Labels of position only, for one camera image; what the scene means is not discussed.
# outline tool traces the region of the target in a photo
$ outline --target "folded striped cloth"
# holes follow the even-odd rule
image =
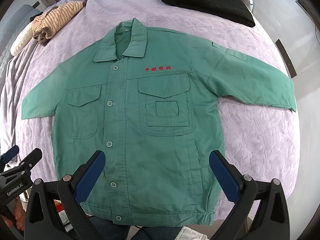
[[[40,44],[45,45],[48,40],[81,11],[86,3],[87,0],[62,3],[37,16],[31,25],[33,38],[39,41]]]

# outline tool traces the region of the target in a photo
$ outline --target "jacket collar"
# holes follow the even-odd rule
[[[93,61],[100,62],[117,59],[115,35],[126,30],[132,30],[131,40],[129,46],[122,55],[143,57],[147,44],[147,29],[136,18],[133,18],[132,20],[119,23],[114,29],[109,31],[106,36],[104,36]]]

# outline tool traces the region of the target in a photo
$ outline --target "side pocket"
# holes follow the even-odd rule
[[[201,166],[199,154],[194,139],[187,140],[187,148],[189,154],[189,163],[192,179],[193,194],[195,196],[203,194]]]
[[[72,143],[67,144],[67,174],[73,174]]]

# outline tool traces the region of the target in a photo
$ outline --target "sleeve pocket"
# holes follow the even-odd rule
[[[239,52],[239,51],[225,48],[225,47],[220,46],[220,45],[218,45],[218,44],[216,44],[216,43],[214,43],[214,42],[212,42],[212,46],[215,47],[215,48],[217,48],[217,49],[220,49],[220,50],[223,51],[223,52],[226,52],[227,54],[229,54],[229,55],[231,55],[231,56],[234,56],[234,57],[236,57],[236,58],[239,58],[239,59],[241,59],[241,60],[243,60],[243,61],[247,61],[247,60],[248,60],[247,55],[244,54],[244,53],[241,53],[241,52]]]

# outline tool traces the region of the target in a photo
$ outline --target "bed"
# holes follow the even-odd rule
[[[9,64],[1,95],[1,153],[20,147],[18,163],[38,147],[42,160],[33,168],[32,179],[56,180],[51,143],[54,117],[21,120],[21,102],[58,63],[101,39],[119,22],[136,17],[145,26],[163,27],[210,39],[222,46],[256,57],[284,72],[281,56],[260,23],[250,28],[229,20],[171,7],[161,0],[88,0],[86,7],[45,46],[29,42]],[[271,181],[279,178],[286,197],[295,186],[300,133],[298,113],[267,106],[245,105],[219,98],[226,159],[242,174]],[[215,219],[224,219],[232,209],[223,192],[215,208]],[[250,215],[255,214],[257,203]]]

